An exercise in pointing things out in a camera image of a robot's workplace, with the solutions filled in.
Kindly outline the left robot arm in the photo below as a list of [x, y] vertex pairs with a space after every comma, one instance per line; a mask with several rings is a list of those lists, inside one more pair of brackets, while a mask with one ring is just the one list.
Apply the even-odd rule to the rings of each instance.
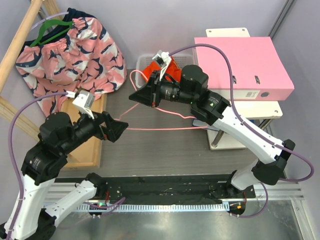
[[117, 141], [128, 123], [114, 120], [108, 112], [91, 118], [81, 114], [72, 123], [65, 112], [51, 114], [39, 128], [39, 142], [24, 158], [21, 167], [22, 193], [9, 220], [0, 226], [1, 239], [48, 240], [59, 224], [86, 200], [102, 199], [108, 184], [103, 177], [89, 173], [73, 191], [52, 205], [44, 207], [46, 195], [60, 170], [67, 164], [68, 154], [95, 137], [99, 140]]

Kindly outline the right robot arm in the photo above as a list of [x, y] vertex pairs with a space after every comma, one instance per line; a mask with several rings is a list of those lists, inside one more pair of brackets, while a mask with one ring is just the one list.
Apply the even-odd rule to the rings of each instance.
[[238, 197], [257, 183], [277, 184], [291, 156], [282, 147], [292, 151], [292, 140], [277, 139], [237, 116], [227, 99], [208, 89], [209, 77], [199, 66], [184, 66], [179, 82], [166, 76], [160, 70], [153, 71], [148, 82], [128, 98], [152, 108], [158, 107], [161, 100], [188, 104], [196, 119], [229, 134], [253, 152], [257, 160], [243, 170], [233, 171], [227, 180], [225, 190], [230, 197]]

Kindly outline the pink wire hanger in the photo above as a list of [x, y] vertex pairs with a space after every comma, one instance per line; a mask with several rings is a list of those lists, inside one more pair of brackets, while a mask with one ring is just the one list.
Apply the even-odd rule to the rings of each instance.
[[[138, 69], [133, 69], [130, 73], [129, 73], [129, 80], [131, 82], [131, 85], [133, 87], [133, 89], [135, 91], [138, 90], [138, 87], [136, 86], [136, 84], [133, 81], [133, 74], [137, 73], [139, 75], [141, 75], [145, 80], [147, 79], [146, 75], [138, 70]], [[130, 107], [128, 110], [126, 110], [125, 112], [123, 112], [116, 120], [120, 121], [126, 114], [128, 114], [130, 111], [132, 111], [134, 108], [136, 108], [139, 105], [139, 103], [136, 103], [135, 105], [133, 105], [132, 107]], [[184, 120], [186, 119], [192, 119], [195, 120], [196, 118], [194, 116], [184, 116], [178, 112], [173, 112], [173, 111], [168, 111], [168, 110], [164, 110], [162, 108], [157, 107], [156, 110], [166, 113], [166, 114], [170, 114], [170, 115], [175, 115], [178, 116]], [[128, 127], [127, 130], [130, 131], [187, 131], [187, 130], [198, 130], [198, 129], [206, 129], [207, 127], [209, 127], [209, 125], [206, 123], [204, 126], [192, 126], [192, 127], [166, 127], [166, 128], [137, 128], [137, 127]]]

